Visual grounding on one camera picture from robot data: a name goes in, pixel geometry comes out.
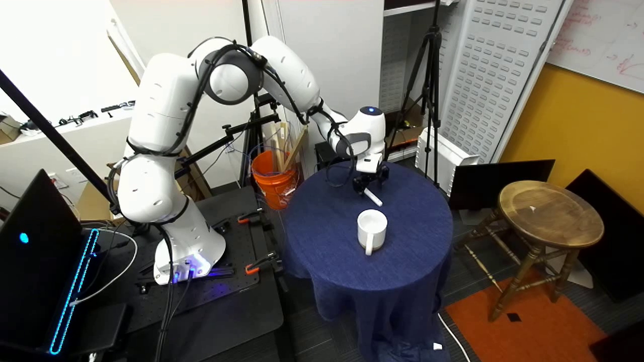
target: electronic equipment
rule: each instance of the electronic equipment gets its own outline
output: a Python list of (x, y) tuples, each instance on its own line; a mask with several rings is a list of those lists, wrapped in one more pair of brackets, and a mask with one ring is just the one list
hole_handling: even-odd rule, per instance
[(40, 169), (0, 229), (3, 352), (63, 352), (96, 240)]
[(569, 185), (604, 221), (600, 243), (582, 250), (580, 262), (595, 281), (616, 302), (644, 292), (644, 215), (595, 170), (587, 169)]
[(449, 195), (451, 209), (497, 207), (508, 183), (522, 179), (548, 180), (553, 159), (459, 165)]

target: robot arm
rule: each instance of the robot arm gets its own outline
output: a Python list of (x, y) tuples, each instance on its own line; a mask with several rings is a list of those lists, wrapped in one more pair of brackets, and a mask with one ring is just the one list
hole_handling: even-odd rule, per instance
[(209, 39), (187, 58), (154, 56), (141, 79), (121, 161), (120, 207), (132, 221), (163, 226), (168, 243), (157, 245), (154, 266), (157, 284), (206, 277), (225, 252), (225, 240), (175, 183), (178, 156), (202, 95), (237, 105), (261, 88), (302, 122), (316, 120), (338, 154), (358, 156), (356, 170), (378, 170), (385, 156), (385, 115), (374, 106), (360, 109), (350, 120), (335, 113), (321, 99), (309, 66), (282, 40), (267, 37), (240, 47)]

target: wooden stool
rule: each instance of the wooden stool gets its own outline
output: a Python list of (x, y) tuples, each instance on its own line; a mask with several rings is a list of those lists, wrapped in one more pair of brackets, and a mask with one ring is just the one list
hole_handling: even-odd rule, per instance
[[(523, 260), (520, 260), (491, 228), (496, 221), (505, 221), (527, 245)], [(465, 250), (477, 260), (480, 268), (501, 290), (500, 299), (490, 311), (490, 320), (500, 317), (520, 290), (548, 281), (553, 281), (551, 299), (555, 302), (562, 295), (562, 287), (568, 281), (580, 250), (599, 243), (604, 236), (604, 221), (590, 203), (572, 191), (555, 189), (544, 180), (516, 180), (505, 185), (496, 218), (486, 220), (481, 228), (520, 263), (520, 271), (512, 277), (510, 285), (501, 290), (486, 263), (465, 243)], [(551, 269), (545, 263), (553, 257), (566, 257), (562, 269)], [(550, 273), (537, 281), (523, 284), (533, 266), (545, 266)]]

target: wooden stick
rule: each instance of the wooden stick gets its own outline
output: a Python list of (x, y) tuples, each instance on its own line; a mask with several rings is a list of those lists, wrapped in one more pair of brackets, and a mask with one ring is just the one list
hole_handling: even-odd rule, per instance
[(285, 173), (285, 148), (282, 148), (282, 141), (279, 134), (275, 134), (275, 153), (277, 153), (277, 161), (279, 161), (279, 173)]
[(304, 143), (306, 143), (306, 133), (309, 133), (309, 129), (302, 129), (297, 144), (294, 144), (293, 150), (288, 153), (288, 159), (286, 159), (286, 162), (285, 162), (285, 170), (288, 170), (288, 169), (294, 165), (297, 156), (301, 154), (301, 150), (302, 150), (302, 147), (304, 147)]

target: round table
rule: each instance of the round table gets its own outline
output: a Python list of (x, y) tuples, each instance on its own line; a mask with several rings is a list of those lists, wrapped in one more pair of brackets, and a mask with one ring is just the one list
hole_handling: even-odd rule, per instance
[[(553, 281), (551, 299), (558, 299), (580, 250), (596, 245), (604, 236), (604, 221), (589, 201), (544, 180), (527, 179), (505, 185), (500, 192), (500, 211), (527, 243), (527, 253), (520, 262), (520, 271), (494, 304), (490, 320), (500, 317), (520, 290), (541, 281)], [(523, 284), (533, 266), (553, 257), (564, 257), (559, 269)]]
[[(354, 191), (353, 162), (338, 162), (306, 179), (282, 215), (286, 271), (310, 277), (324, 320), (356, 315), (367, 359), (380, 342), (438, 340), (454, 242), (446, 195), (417, 169), (397, 162), (386, 169), (388, 179), (371, 185), (383, 207)], [(388, 220), (385, 245), (372, 255), (356, 238), (356, 218), (364, 209), (380, 209)]]

